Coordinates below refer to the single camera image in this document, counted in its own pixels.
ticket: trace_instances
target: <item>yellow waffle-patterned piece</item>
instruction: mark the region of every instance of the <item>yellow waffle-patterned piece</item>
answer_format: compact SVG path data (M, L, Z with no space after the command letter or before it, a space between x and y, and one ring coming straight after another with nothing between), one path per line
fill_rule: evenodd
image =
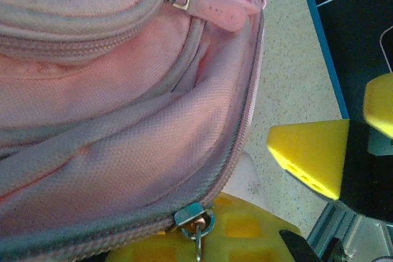
M393 138L393 73L379 76L367 84L363 116L370 126Z
M312 190L337 200L349 120L274 126L267 146L278 164Z
M293 262L280 230L299 229L242 199L221 193L216 225L202 240L204 262ZM175 231L112 251L106 262L195 262L195 244Z

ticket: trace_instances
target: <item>yellow plastic piece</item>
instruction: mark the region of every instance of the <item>yellow plastic piece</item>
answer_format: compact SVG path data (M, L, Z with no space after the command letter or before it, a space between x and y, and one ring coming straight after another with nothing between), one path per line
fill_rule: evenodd
M221 193L214 204L216 225L202 240L204 262L294 262L279 232L300 234L271 213ZM175 231L112 251L106 262L195 262L195 244Z
M312 190L337 200L348 138L349 120L274 126L268 149L278 164Z
M363 116L370 126L393 138L393 73L379 76L367 84Z

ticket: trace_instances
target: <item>zipper tab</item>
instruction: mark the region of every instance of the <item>zipper tab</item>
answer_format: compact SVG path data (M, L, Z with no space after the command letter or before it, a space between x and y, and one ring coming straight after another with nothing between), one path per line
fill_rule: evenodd
M173 7L184 10L193 17L210 21L229 32L240 30L247 18L245 8L231 0L185 0L183 4L176 2L179 0L168 1Z
M195 202L174 214L174 221L182 233L195 241L196 260L202 260L202 237L211 232L216 222L213 211Z

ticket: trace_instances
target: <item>backpack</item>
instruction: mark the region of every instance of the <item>backpack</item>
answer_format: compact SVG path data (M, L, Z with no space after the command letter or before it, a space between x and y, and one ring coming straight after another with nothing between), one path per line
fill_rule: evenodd
M208 208L249 133L267 0L0 0L0 261Z

